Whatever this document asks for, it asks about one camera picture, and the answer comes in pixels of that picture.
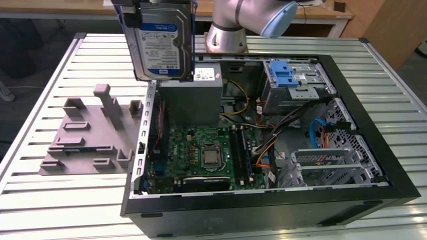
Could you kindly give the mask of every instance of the white label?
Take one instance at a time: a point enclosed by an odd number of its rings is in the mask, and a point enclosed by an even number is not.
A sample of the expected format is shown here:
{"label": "white label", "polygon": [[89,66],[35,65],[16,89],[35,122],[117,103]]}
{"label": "white label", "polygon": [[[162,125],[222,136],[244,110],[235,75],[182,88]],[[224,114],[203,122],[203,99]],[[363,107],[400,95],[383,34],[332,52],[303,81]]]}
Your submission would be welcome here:
{"label": "white label", "polygon": [[143,23],[139,31],[144,67],[154,74],[174,74],[180,69],[179,36],[175,24]]}
{"label": "white label", "polygon": [[263,114],[263,107],[262,106],[256,106],[256,113],[258,114]]}
{"label": "white label", "polygon": [[268,178],[274,183],[276,182],[276,176],[272,172],[268,172]]}
{"label": "white label", "polygon": [[194,74],[195,81],[214,81],[215,71],[214,68],[196,68]]}
{"label": "white label", "polygon": [[304,75],[304,74],[295,74],[295,75],[294,75],[294,78],[295,78],[296,80],[306,80],[306,75]]}

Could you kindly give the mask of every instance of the motherboard chip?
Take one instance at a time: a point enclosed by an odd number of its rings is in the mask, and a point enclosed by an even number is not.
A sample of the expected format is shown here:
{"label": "motherboard chip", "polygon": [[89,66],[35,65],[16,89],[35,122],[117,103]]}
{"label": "motherboard chip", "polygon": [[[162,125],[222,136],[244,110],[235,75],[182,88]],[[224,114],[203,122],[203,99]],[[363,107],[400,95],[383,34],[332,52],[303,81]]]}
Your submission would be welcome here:
{"label": "motherboard chip", "polygon": [[219,163],[216,150],[206,150],[203,152],[203,154],[204,154],[204,158],[203,158],[204,164],[218,164]]}
{"label": "motherboard chip", "polygon": [[212,172],[222,167],[222,145],[219,143],[204,144],[202,150],[202,167]]}

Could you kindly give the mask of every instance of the gray power supply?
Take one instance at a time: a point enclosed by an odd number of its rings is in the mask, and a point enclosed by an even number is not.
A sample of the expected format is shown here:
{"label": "gray power supply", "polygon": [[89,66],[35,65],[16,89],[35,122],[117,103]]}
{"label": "gray power supply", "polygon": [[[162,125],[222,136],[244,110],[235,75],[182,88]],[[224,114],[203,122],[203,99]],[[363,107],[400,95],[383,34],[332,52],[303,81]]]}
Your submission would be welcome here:
{"label": "gray power supply", "polygon": [[159,91],[171,127],[218,126],[223,95],[219,63],[196,64],[192,82],[162,81]]}

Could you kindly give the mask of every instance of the metal table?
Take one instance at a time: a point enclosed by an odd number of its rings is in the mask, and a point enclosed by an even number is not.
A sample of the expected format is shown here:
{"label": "metal table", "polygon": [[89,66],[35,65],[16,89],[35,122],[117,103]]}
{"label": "metal table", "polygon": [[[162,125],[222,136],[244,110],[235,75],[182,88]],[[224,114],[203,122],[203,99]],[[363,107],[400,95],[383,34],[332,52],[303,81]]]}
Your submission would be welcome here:
{"label": "metal table", "polygon": [[[196,38],[204,51],[204,38]],[[331,55],[383,133],[422,197],[347,226],[240,232],[194,239],[427,238],[427,108],[370,44],[358,39],[250,37],[252,53]],[[63,121],[67,97],[100,104],[93,86],[111,85],[119,102],[144,100],[125,38],[77,34],[0,165],[0,239],[148,239],[119,215],[125,174],[40,176],[40,162]]]}

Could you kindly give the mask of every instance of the orange wire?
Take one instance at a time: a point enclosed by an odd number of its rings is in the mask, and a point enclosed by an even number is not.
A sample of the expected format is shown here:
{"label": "orange wire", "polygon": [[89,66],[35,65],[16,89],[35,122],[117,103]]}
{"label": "orange wire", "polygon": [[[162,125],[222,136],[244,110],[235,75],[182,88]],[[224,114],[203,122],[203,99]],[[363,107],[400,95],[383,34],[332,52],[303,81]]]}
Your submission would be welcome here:
{"label": "orange wire", "polygon": [[320,133],[320,140],[322,140],[322,148],[326,148],[326,140],[324,140],[324,133],[326,133],[326,129],[322,129],[322,133]]}
{"label": "orange wire", "polygon": [[326,134],[326,147],[330,147],[330,133]]}
{"label": "orange wire", "polygon": [[264,151],[262,151],[262,153],[260,153],[260,155],[259,155],[259,158],[258,158],[258,161],[256,161],[256,164],[255,164],[256,167],[270,168],[270,165],[260,164],[260,162],[262,162],[262,158],[263,158],[267,150],[272,147],[272,145],[275,145],[276,142],[278,142],[278,138],[272,141],[272,143],[270,143],[270,145],[267,146],[267,148],[264,149]]}

